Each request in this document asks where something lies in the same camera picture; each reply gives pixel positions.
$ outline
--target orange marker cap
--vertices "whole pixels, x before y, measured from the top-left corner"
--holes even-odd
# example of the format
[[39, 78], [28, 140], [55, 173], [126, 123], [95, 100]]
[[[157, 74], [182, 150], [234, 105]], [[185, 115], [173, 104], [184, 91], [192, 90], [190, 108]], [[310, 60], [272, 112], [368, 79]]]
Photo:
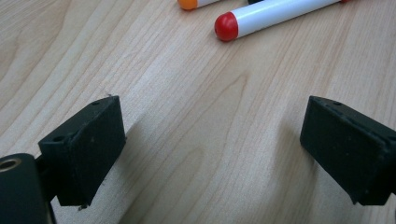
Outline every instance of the orange marker cap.
[[198, 0], [177, 0], [181, 8], [192, 10], [198, 7]]

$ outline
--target white marker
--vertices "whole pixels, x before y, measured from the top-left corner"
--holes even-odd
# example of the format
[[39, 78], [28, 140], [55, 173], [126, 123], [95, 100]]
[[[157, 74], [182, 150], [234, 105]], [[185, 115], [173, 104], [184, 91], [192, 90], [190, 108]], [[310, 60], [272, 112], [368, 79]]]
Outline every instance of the white marker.
[[322, 7], [348, 0], [264, 0], [240, 7], [216, 19], [215, 33], [230, 41]]

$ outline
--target table surface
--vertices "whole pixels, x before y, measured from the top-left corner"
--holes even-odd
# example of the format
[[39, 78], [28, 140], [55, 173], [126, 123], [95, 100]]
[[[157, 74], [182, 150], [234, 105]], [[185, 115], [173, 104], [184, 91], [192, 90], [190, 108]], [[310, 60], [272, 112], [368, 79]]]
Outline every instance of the table surface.
[[394, 223], [300, 146], [309, 95], [396, 129], [396, 1], [335, 4], [233, 42], [176, 0], [0, 1], [0, 155], [119, 95], [127, 144], [59, 223]]

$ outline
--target wooden surface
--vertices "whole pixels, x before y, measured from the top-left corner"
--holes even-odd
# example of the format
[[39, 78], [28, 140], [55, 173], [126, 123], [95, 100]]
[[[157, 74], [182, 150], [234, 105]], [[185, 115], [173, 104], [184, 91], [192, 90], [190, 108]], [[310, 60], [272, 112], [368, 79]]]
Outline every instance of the wooden surface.
[[59, 223], [394, 223], [300, 146], [309, 95], [396, 129], [396, 1], [335, 4], [230, 43], [176, 0], [0, 1], [0, 156], [119, 95], [127, 145]]

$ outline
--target screw hole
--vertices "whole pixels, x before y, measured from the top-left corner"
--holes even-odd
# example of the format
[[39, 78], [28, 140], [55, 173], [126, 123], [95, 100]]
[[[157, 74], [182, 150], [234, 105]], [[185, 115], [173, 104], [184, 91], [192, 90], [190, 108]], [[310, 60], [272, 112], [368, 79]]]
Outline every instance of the screw hole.
[[0, 161], [0, 173], [5, 172], [11, 169], [14, 169], [21, 163], [21, 160], [16, 158], [16, 159], [9, 159], [6, 161]]
[[57, 136], [57, 137], [54, 137], [52, 140], [54, 142], [60, 142], [60, 141], [64, 140], [64, 136]]

